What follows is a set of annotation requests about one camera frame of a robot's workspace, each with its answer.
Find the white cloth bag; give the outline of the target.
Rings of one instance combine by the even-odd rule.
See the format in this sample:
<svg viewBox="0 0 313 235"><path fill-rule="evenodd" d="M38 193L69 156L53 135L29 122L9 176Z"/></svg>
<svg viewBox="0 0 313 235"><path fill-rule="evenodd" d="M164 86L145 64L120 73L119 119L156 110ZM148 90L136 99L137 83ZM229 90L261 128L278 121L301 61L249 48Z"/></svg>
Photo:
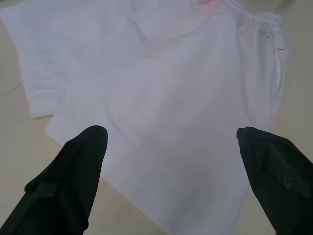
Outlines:
<svg viewBox="0 0 313 235"><path fill-rule="evenodd" d="M168 235L231 235L236 132L270 130L282 19L238 0L25 0L0 9L35 118L59 144L105 127L102 177Z"/></svg>

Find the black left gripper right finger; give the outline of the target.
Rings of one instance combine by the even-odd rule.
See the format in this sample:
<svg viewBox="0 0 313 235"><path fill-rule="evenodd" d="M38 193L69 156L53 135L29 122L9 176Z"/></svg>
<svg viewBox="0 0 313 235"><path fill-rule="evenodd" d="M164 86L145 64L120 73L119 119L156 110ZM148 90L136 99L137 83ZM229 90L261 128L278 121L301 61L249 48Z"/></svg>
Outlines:
<svg viewBox="0 0 313 235"><path fill-rule="evenodd" d="M245 127L236 137L252 191L276 235L313 235L313 163L272 133Z"/></svg>

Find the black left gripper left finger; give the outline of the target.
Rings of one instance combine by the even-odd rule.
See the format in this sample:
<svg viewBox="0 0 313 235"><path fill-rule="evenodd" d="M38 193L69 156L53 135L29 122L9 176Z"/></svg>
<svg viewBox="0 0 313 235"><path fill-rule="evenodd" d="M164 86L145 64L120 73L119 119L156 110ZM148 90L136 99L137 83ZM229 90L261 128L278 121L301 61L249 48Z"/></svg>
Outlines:
<svg viewBox="0 0 313 235"><path fill-rule="evenodd" d="M0 235L83 235L98 189L108 132L90 126L66 142L24 188Z"/></svg>

